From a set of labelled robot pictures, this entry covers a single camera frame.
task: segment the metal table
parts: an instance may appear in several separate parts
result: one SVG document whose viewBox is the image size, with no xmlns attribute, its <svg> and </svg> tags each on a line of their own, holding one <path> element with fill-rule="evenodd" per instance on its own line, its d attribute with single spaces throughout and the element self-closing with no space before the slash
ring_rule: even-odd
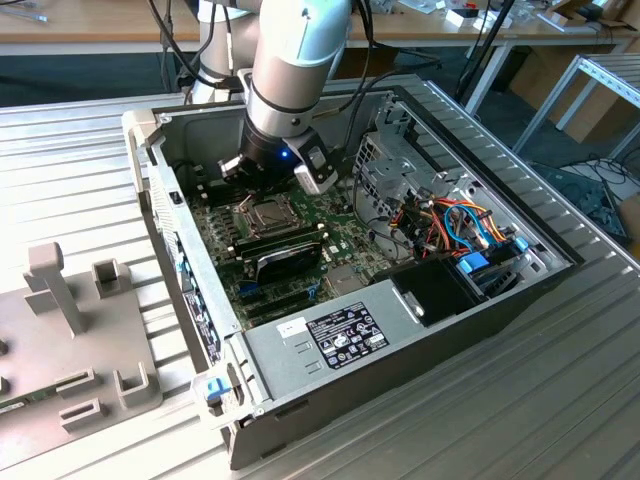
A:
<svg viewBox="0 0 640 480">
<path fill-rule="evenodd" d="M 640 266 L 435 85 L 413 76 L 392 83 L 577 249 L 586 261 L 580 271 L 501 334 L 231 473 L 220 435 L 202 428 L 185 391 L 193 368 L 141 225 L 120 132 L 123 111 L 180 98 L 0 110 L 0 215 L 12 232 L 3 242 L 16 252 L 57 238 L 70 252 L 64 273 L 111 255 L 129 264 L 165 392 L 156 410 L 17 465 L 3 479 L 122 472 L 135 479 L 589 479 L 637 472 Z M 421 143 L 447 163 L 440 144 Z M 2 288 L 13 288 L 20 260 L 6 248 L 1 255 Z"/>
<path fill-rule="evenodd" d="M 635 105 L 636 108 L 640 108 L 640 54 L 578 55 L 573 59 L 573 62 L 571 62 L 569 68 L 567 68 L 553 90 L 551 90 L 551 93 L 538 110 L 538 113 L 536 113 L 533 120 L 531 120 L 513 146 L 515 153 L 519 153 L 520 150 L 522 150 L 522 147 L 524 147 L 529 138 L 531 138 L 531 135 L 533 135 L 542 122 L 545 121 L 556 101 L 569 88 L 580 72 L 589 75 L 591 80 L 556 125 L 559 130 L 564 130 L 599 83 L 632 105 Z M 611 152 L 609 158 L 617 158 L 629 143 L 636 138 L 638 133 L 640 133 L 640 123 L 636 125 Z"/>
</svg>

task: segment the floor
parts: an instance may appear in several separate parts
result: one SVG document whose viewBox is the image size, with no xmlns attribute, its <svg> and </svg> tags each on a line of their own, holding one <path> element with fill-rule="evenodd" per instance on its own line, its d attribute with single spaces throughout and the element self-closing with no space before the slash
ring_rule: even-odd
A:
<svg viewBox="0 0 640 480">
<path fill-rule="evenodd" d="M 453 93 L 466 59 L 463 48 L 442 48 L 444 67 L 420 72 Z M 411 58 L 399 57 L 400 63 Z M 92 100 L 163 93 L 160 60 L 155 54 L 86 55 L 0 58 L 0 107 Z M 535 111 L 513 93 L 491 91 L 478 116 L 507 145 L 513 145 Z M 550 166 L 586 159 L 591 152 L 606 156 L 619 141 L 578 144 L 547 122 L 524 158 Z"/>
</svg>

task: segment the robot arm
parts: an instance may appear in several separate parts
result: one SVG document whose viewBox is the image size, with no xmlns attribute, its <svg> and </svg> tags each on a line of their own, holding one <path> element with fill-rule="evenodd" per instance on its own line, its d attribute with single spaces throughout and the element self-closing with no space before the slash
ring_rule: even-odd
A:
<svg viewBox="0 0 640 480">
<path fill-rule="evenodd" d="M 307 193 L 323 193 L 337 173 L 310 125 L 346 43 L 350 0 L 216 2 L 238 7 L 261 3 L 241 147 L 236 158 L 221 162 L 223 177 L 261 190 L 295 173 Z"/>
</svg>

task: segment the desk leg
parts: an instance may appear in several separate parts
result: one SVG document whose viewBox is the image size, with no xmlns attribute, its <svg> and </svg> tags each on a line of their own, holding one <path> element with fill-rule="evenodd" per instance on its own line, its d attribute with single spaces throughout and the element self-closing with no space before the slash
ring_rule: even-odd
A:
<svg viewBox="0 0 640 480">
<path fill-rule="evenodd" d="M 478 108 L 480 108 L 484 97 L 487 95 L 489 88 L 491 88 L 491 84 L 493 84 L 493 81 L 498 76 L 504 62 L 507 60 L 509 52 L 511 52 L 511 48 L 513 48 L 513 44 L 507 42 L 501 47 L 497 47 L 495 52 L 493 52 L 491 60 L 489 60 L 487 67 L 484 69 L 484 73 L 482 74 L 482 77 L 480 77 L 480 81 L 478 82 L 478 85 L 476 85 L 476 88 L 471 94 L 471 97 L 467 102 L 467 106 L 465 107 L 465 110 L 469 115 L 475 115 Z"/>
<path fill-rule="evenodd" d="M 623 53 L 629 46 L 629 43 L 630 42 L 628 41 L 619 43 L 618 45 L 613 47 L 613 50 L 611 50 L 611 53 Z M 571 119 L 574 117 L 576 112 L 580 109 L 582 104 L 587 100 L 587 98 L 589 98 L 589 95 L 591 95 L 591 93 L 593 92 L 593 90 L 596 88 L 597 85 L 598 85 L 597 80 L 594 80 L 593 78 L 589 80 L 589 83 L 587 83 L 587 86 L 584 87 L 582 92 L 580 92 L 580 94 L 573 101 L 569 109 L 565 112 L 565 114 L 562 116 L 560 121 L 557 123 L 556 128 L 558 130 L 562 131 L 567 127 Z"/>
<path fill-rule="evenodd" d="M 609 155 L 609 158 L 612 159 L 616 159 L 620 156 L 620 154 L 624 151 L 625 148 L 627 148 L 627 146 L 638 136 L 638 134 L 640 133 L 640 123 L 638 123 L 635 127 L 633 127 L 633 130 L 631 130 L 626 137 L 624 137 L 624 140 L 622 140 L 622 142 L 620 142 L 620 144 L 613 150 L 613 152 L 611 152 L 611 155 Z"/>
<path fill-rule="evenodd" d="M 544 120 L 547 118 L 547 115 L 549 115 L 549 112 L 555 105 L 558 98 L 560 98 L 560 96 L 573 83 L 573 80 L 576 78 L 576 75 L 579 71 L 578 67 L 580 66 L 580 61 L 580 56 L 576 56 L 571 61 L 569 68 L 567 68 L 560 80 L 558 80 L 558 83 L 556 83 L 556 86 L 553 87 L 553 90 L 551 90 L 551 93 L 549 94 L 547 99 L 540 106 L 538 113 L 535 114 L 531 122 L 529 122 L 529 125 L 527 125 L 525 131 L 522 133 L 516 144 L 511 149 L 513 150 L 513 153 L 518 153 L 520 150 L 522 150 L 522 147 L 524 147 L 525 143 L 527 143 L 527 140 L 529 140 L 531 135 L 535 133 L 538 127 L 540 127 L 540 125 L 542 125 L 542 122 L 544 122 Z"/>
</svg>

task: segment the power supply label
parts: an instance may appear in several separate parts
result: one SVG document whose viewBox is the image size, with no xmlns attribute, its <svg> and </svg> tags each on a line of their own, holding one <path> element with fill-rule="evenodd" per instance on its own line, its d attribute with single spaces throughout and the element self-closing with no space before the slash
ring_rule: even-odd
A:
<svg viewBox="0 0 640 480">
<path fill-rule="evenodd" d="M 334 370 L 389 345 L 363 303 L 307 322 L 307 328 Z"/>
</svg>

